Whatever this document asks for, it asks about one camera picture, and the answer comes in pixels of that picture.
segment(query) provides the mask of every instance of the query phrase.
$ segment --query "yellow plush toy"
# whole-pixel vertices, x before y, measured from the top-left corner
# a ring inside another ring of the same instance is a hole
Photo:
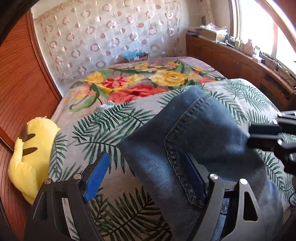
[[[8,175],[30,204],[48,177],[50,153],[58,131],[50,119],[35,118],[27,123],[15,142]]]

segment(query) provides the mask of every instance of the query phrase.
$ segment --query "jeans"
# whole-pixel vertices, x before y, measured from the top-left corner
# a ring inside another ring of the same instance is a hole
[[[192,87],[174,97],[118,147],[161,209],[174,240],[187,239],[204,209],[182,170],[180,160],[185,152],[224,180],[248,180],[271,240],[283,222],[281,200],[267,178],[265,164],[246,142],[247,136],[226,107],[199,87]],[[219,223],[222,227],[223,216]]]

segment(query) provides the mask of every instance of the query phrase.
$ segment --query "metal bolt head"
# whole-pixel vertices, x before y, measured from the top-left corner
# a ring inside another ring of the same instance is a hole
[[[293,158],[292,154],[289,155],[289,159],[290,159],[290,161],[294,161],[294,158]]]
[[[283,144],[283,141],[279,139],[278,144],[281,146]]]
[[[75,180],[78,180],[78,179],[80,179],[82,177],[82,175],[80,174],[80,173],[76,173],[74,176],[73,176],[73,178],[75,179]]]
[[[218,179],[218,176],[216,174],[212,173],[210,175],[210,178],[213,179],[213,180],[217,180]]]
[[[45,179],[45,181],[44,181],[44,184],[45,184],[45,185],[48,185],[48,184],[50,184],[50,183],[51,183],[51,181],[52,181],[52,180],[51,180],[50,178],[48,178],[48,179]]]
[[[247,184],[248,184],[248,181],[247,181],[246,179],[244,179],[244,178],[241,178],[241,179],[239,180],[239,182],[240,182],[242,185],[247,185]]]

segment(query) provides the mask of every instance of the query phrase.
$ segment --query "fern print blanket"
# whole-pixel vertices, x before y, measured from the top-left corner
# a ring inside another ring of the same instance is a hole
[[[270,123],[278,109],[255,86],[243,79],[200,84],[205,93],[222,102],[243,132],[253,123]],[[100,151],[110,155],[110,166],[94,199],[90,212],[104,240],[172,240],[170,227],[161,210],[121,156],[117,144],[158,114],[190,85],[137,99],[128,103],[107,102],[94,113],[63,127],[52,148],[49,177],[68,179],[95,161]],[[287,142],[296,137],[282,134]],[[258,150],[269,178],[279,189],[285,209],[294,192],[292,176],[273,153]],[[75,224],[64,200],[64,211],[72,238],[79,240]]]

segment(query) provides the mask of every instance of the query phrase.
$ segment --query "wooden wardrobe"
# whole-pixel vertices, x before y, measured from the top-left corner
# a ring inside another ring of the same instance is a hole
[[[31,23],[28,12],[0,46],[0,197],[19,240],[30,205],[8,177],[14,141],[26,122],[50,118],[61,100],[38,54]]]

